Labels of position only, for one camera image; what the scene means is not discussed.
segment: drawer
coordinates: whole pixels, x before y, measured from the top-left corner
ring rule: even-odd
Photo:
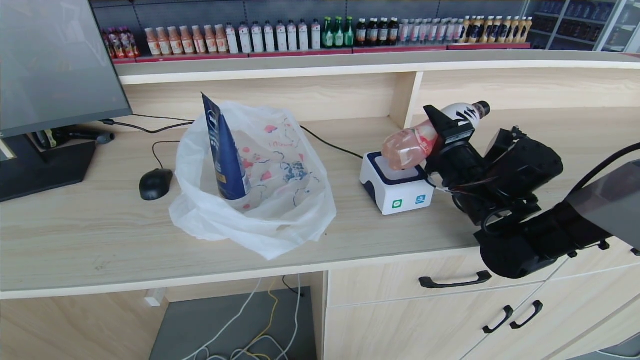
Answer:
[[[607,243],[611,247],[605,251],[598,247],[578,251],[578,256],[567,259],[553,279],[640,264],[640,256],[631,252],[631,245],[616,237],[607,239]]]
[[[478,249],[469,255],[330,270],[328,305],[342,306],[410,299],[544,281],[560,264],[561,262],[557,261],[551,266],[517,280],[489,272],[491,278],[478,283],[477,273],[488,271]],[[421,277],[430,277],[436,284],[459,285],[446,288],[423,288],[418,280]]]

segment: mouse cable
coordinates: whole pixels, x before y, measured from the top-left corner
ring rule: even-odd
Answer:
[[[180,140],[168,140],[168,141],[154,142],[154,144],[151,145],[151,152],[154,153],[154,158],[156,158],[156,160],[160,164],[160,168],[164,168],[164,166],[162,166],[162,161],[160,161],[160,159],[158,158],[158,155],[156,155],[156,145],[159,144],[159,143],[173,143],[173,142],[180,142]]]

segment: black mouse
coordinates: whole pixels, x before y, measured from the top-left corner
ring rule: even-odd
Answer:
[[[156,200],[169,192],[173,172],[167,168],[151,170],[140,179],[140,197],[144,200]]]

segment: black device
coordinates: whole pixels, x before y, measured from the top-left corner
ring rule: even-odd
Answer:
[[[151,170],[140,179],[140,197],[143,200],[157,200],[169,192],[173,172],[167,168]]]
[[[80,183],[95,152],[39,151],[28,134],[132,111],[87,0],[3,0],[0,13],[1,202]]]
[[[595,174],[587,176],[564,201],[526,220],[541,210],[533,192],[563,171],[558,154],[514,127],[500,129],[481,156],[469,144],[474,128],[466,120],[450,119],[430,105],[424,111],[438,133],[425,171],[438,173],[455,205],[481,227],[474,236],[482,259],[499,276],[519,279],[594,244],[608,249],[606,239],[618,231],[632,246],[637,241],[633,209],[640,206],[640,161],[583,189]]]

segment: white plastic bag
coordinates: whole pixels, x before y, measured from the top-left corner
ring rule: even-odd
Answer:
[[[226,238],[276,258],[317,241],[336,215],[326,169],[287,110],[220,105],[233,132],[251,190],[239,200],[218,195],[209,133],[201,115],[184,133],[175,176],[182,188],[169,208],[173,223],[198,239]]]

